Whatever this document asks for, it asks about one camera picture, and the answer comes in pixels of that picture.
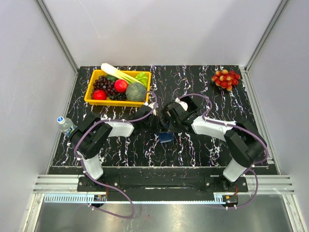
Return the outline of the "blue card holder wallet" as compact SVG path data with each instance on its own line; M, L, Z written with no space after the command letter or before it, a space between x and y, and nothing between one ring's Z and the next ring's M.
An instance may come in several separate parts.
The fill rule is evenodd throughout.
M168 142L173 142L174 140L174 133L172 132L160 132L158 134L158 139L160 141L160 143L168 143Z

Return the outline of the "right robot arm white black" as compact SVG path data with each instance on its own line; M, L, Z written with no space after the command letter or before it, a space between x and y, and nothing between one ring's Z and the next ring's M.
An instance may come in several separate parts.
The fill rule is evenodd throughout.
M263 154L268 157L267 144L255 127L247 120L220 121L210 119L198 112L195 103L172 102L159 113L162 126L174 133L206 135L226 142L232 157L220 178L220 187L231 191L237 179L252 165L259 162Z

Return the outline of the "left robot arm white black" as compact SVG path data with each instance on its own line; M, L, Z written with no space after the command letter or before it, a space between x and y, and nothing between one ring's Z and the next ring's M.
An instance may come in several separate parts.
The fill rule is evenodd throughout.
M103 189L105 180L99 161L99 151L110 137L129 137L143 127L148 129L157 103L142 105L128 120L104 119L95 114L88 115L69 136L76 158L82 162L84 174L89 178L88 185L94 191Z

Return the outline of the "black card tray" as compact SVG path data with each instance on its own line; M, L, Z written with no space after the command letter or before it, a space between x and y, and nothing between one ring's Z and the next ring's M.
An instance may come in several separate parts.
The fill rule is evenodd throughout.
M198 104L194 101L194 99L191 96L184 96L180 98L181 102L184 102L187 104L187 112L198 112L200 110L200 107Z

